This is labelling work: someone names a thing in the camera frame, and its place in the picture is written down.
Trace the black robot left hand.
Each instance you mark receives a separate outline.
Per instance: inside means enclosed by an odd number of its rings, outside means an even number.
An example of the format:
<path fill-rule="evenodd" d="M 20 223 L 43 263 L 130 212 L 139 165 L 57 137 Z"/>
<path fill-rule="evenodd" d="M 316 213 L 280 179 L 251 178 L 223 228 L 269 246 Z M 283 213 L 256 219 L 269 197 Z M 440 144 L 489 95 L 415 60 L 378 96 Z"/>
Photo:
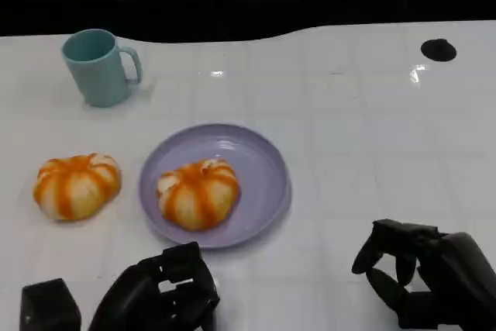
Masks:
<path fill-rule="evenodd" d="M 220 297 L 196 242 L 127 267 L 105 293 L 90 330 L 213 330 Z"/>

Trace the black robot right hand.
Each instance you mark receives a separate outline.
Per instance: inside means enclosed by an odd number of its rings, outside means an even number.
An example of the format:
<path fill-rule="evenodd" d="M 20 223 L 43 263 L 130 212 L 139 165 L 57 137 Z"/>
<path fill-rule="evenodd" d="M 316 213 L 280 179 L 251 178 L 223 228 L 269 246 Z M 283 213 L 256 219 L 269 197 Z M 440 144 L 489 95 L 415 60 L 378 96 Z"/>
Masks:
<path fill-rule="evenodd" d="M 468 233 L 380 219 L 353 262 L 402 329 L 495 328 L 495 272 Z"/>

